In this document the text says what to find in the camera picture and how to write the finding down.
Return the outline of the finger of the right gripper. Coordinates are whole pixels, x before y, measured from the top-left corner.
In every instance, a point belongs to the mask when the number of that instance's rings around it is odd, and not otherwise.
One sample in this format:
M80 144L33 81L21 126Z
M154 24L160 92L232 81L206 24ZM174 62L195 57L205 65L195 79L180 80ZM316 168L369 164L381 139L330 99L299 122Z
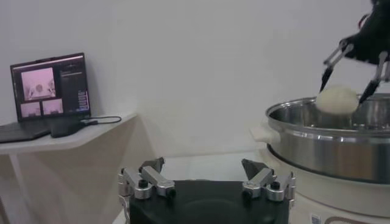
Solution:
M389 52L386 51L379 54L375 75L362 93L359 104L370 98L376 92L381 82L389 82Z
M340 42L338 47L324 60L326 66L321 78L321 87L319 92L322 92L328 83L330 76L333 73L335 65L354 48L352 43Z

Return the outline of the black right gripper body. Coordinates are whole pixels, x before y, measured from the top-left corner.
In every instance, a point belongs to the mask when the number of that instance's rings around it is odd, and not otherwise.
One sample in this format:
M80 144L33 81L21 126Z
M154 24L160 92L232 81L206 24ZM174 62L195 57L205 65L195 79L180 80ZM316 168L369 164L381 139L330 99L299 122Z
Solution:
M380 54L386 52L389 61L389 0L372 1L372 11L367 16L360 30L340 41L349 44L353 49L345 57L370 63L379 64Z

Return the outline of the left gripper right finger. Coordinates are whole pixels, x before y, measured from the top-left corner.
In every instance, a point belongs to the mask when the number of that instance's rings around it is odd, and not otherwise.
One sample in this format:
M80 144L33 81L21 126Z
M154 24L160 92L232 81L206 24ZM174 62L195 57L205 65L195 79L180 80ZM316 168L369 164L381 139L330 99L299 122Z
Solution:
M241 164L248 180L242 183L244 201L260 198L265 193L270 201L295 201L296 177L292 172L277 175L264 163L242 159Z

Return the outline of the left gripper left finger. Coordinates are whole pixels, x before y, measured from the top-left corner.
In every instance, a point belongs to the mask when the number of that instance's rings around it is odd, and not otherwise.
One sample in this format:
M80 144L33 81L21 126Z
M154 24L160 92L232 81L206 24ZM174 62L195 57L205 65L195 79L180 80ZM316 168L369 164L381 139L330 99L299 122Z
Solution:
M176 184L161 175L164 158L145 161L138 169L124 167L118 174L118 194L134 196L138 200L151 198L154 191L158 196L171 200L176 196Z

